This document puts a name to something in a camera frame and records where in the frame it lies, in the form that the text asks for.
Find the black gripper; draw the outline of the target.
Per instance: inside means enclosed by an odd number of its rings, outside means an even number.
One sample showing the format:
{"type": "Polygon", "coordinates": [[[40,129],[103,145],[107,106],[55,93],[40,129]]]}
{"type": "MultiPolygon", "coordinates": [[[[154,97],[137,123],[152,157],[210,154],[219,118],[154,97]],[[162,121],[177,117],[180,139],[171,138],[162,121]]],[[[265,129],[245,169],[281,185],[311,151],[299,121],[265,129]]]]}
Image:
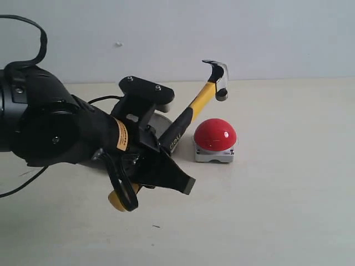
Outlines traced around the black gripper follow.
{"type": "MultiPolygon", "coordinates": [[[[155,135],[153,127],[147,124],[146,129],[155,135]]],[[[132,140],[133,137],[130,137],[125,154],[117,162],[123,167],[132,186],[169,188],[185,195],[191,193],[196,180],[185,173],[164,149],[153,150],[133,144],[132,140]]]]}

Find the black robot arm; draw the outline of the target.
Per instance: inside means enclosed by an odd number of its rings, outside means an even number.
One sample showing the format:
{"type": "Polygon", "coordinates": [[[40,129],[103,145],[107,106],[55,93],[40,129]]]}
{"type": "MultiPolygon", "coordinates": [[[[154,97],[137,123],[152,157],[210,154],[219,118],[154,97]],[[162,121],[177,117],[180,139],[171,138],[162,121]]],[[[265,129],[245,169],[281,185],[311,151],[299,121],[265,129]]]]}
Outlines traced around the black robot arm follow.
{"type": "Polygon", "coordinates": [[[195,179],[170,157],[192,113],[183,114],[160,136],[150,125],[174,91],[137,77],[124,78],[123,97],[110,113],[71,94],[50,72],[37,66],[1,71],[1,151],[29,166],[90,165],[101,151],[117,168],[133,169],[129,181],[188,195],[195,179]]]}

